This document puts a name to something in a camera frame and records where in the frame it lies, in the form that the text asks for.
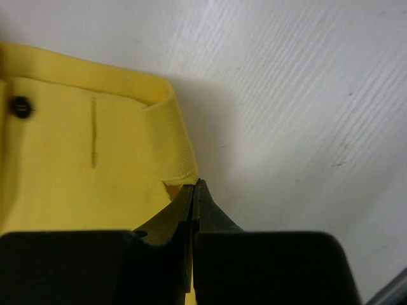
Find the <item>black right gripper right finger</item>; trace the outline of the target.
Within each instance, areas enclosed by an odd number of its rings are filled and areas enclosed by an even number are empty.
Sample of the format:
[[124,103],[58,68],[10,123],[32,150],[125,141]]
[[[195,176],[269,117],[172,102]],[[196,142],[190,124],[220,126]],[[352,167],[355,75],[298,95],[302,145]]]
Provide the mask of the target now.
[[247,232],[214,202],[193,195],[193,284],[198,304],[360,304],[338,240],[318,231]]

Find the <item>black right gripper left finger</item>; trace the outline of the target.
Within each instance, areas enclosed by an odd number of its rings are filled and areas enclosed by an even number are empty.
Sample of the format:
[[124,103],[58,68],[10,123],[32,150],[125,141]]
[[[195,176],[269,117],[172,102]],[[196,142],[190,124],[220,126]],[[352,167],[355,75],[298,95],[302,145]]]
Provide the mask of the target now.
[[184,304],[191,290],[194,187],[129,230],[1,237],[2,304]]

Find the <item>yellow trousers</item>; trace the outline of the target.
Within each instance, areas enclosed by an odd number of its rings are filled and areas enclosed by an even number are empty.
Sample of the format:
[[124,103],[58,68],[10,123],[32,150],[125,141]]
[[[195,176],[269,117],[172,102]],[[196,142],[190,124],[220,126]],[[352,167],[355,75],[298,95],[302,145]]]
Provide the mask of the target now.
[[1,237],[132,231],[197,180],[166,79],[1,44]]

